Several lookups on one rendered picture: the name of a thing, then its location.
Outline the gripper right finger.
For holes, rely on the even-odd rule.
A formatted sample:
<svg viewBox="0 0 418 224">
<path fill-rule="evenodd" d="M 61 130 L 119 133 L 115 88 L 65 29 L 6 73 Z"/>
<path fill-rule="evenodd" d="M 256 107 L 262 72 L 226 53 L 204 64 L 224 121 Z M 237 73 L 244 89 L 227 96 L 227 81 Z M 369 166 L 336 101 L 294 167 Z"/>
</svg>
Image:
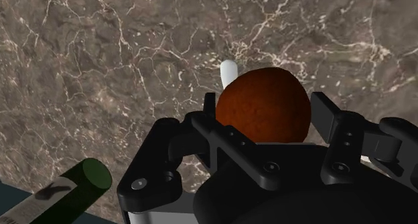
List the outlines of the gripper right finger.
<svg viewBox="0 0 418 224">
<path fill-rule="evenodd" d="M 360 178 L 366 156 L 395 181 L 418 188 L 418 127 L 384 117 L 378 124 L 338 108 L 323 92 L 311 94 L 311 123 L 329 145 L 321 169 L 324 184 L 350 184 Z"/>
</svg>

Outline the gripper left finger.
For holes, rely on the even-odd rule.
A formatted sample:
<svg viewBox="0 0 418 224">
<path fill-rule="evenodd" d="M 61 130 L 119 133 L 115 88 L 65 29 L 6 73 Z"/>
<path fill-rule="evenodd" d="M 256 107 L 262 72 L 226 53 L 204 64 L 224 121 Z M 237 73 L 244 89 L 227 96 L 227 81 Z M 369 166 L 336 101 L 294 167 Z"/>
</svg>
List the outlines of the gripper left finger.
<svg viewBox="0 0 418 224">
<path fill-rule="evenodd" d="M 259 187 L 276 191 L 280 168 L 269 159 L 271 146 L 257 146 L 232 126 L 215 118 L 215 93 L 206 93 L 201 111 L 183 121 L 158 119 L 147 134 L 117 186 L 121 210 L 142 213 L 178 200 L 183 192 L 177 171 L 183 157 L 196 155 L 214 174 L 232 160 Z"/>
</svg>

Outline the dark green labelled bottle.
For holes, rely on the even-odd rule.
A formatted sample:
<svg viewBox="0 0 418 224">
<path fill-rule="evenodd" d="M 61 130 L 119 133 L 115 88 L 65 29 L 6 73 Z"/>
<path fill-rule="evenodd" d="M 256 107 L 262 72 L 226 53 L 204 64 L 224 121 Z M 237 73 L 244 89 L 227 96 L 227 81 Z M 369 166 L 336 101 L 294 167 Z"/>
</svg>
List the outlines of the dark green labelled bottle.
<svg viewBox="0 0 418 224">
<path fill-rule="evenodd" d="M 101 161 L 85 158 L 0 215 L 0 224 L 72 224 L 112 182 Z"/>
</svg>

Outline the orange-brown ball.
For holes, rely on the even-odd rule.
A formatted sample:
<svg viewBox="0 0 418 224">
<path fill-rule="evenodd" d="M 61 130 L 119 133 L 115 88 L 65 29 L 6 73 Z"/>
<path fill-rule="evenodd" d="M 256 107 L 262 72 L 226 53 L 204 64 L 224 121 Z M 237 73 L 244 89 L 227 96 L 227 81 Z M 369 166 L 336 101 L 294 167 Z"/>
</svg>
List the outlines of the orange-brown ball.
<svg viewBox="0 0 418 224">
<path fill-rule="evenodd" d="M 248 71 L 219 96 L 216 119 L 254 142 L 303 142 L 311 123 L 309 97 L 288 70 Z"/>
</svg>

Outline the white rounded stick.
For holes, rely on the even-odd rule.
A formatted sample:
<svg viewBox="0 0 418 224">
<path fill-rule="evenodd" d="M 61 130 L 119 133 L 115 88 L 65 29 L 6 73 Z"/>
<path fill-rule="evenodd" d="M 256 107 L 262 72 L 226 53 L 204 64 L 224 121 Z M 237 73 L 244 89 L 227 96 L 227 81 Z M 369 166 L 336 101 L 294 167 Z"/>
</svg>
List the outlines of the white rounded stick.
<svg viewBox="0 0 418 224">
<path fill-rule="evenodd" d="M 223 89 L 238 78 L 238 65 L 233 60 L 224 60 L 220 64 L 220 77 Z"/>
</svg>

